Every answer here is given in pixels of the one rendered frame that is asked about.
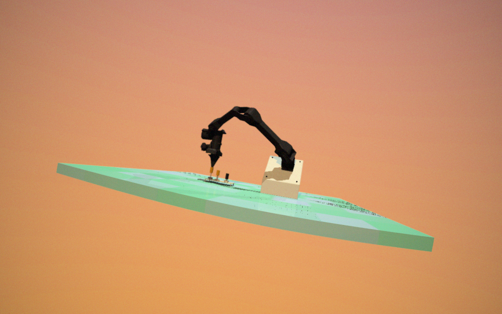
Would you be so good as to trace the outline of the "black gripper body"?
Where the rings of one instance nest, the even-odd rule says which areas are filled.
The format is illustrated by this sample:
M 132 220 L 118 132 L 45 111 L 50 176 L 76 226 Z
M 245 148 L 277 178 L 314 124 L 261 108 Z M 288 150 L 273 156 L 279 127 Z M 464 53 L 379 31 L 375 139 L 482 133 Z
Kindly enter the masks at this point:
M 212 140 L 211 141 L 212 145 L 211 148 L 207 148 L 205 153 L 210 153 L 211 155 L 216 155 L 216 156 L 222 156 L 222 152 L 220 151 L 221 148 L 221 141 L 220 140 Z

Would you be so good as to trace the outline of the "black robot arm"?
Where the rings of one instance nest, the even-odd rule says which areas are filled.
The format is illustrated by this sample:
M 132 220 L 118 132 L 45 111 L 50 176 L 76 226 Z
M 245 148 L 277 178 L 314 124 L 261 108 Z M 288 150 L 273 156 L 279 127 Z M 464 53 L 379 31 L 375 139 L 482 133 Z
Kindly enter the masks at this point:
M 244 113 L 244 114 L 242 114 Z M 226 134 L 224 129 L 219 130 L 223 124 L 236 117 L 237 119 L 256 127 L 275 147 L 275 153 L 281 157 L 282 170 L 292 172 L 294 169 L 295 155 L 297 151 L 292 148 L 285 140 L 281 140 L 273 130 L 263 122 L 260 113 L 256 108 L 238 107 L 235 106 L 224 116 L 214 119 L 209 125 L 208 129 L 203 128 L 201 137 L 208 140 L 222 141 L 222 135 Z

